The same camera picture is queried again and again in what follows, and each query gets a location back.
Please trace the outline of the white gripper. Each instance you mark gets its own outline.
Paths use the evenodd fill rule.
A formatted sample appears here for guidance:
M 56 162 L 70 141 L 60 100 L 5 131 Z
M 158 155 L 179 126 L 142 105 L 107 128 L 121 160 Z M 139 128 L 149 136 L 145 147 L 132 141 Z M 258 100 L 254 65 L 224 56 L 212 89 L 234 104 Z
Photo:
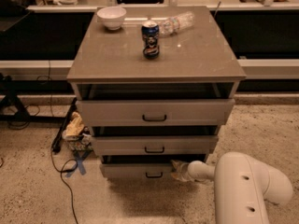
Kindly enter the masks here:
M 214 180 L 215 167 L 207 165 L 201 161 L 192 161 L 187 163 L 185 161 L 171 160 L 174 169 L 177 172 L 187 173 L 177 173 L 174 172 L 171 176 L 181 182 L 201 182 L 205 183 L 207 181 Z

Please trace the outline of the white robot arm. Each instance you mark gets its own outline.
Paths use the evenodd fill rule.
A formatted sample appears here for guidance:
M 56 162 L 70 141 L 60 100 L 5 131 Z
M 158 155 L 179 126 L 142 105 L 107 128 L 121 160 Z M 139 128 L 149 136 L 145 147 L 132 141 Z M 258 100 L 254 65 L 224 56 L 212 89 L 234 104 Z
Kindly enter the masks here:
M 239 152 L 222 155 L 213 166 L 201 161 L 173 161 L 179 181 L 214 182 L 216 224 L 270 224 L 265 202 L 292 199 L 290 179 L 280 170 Z

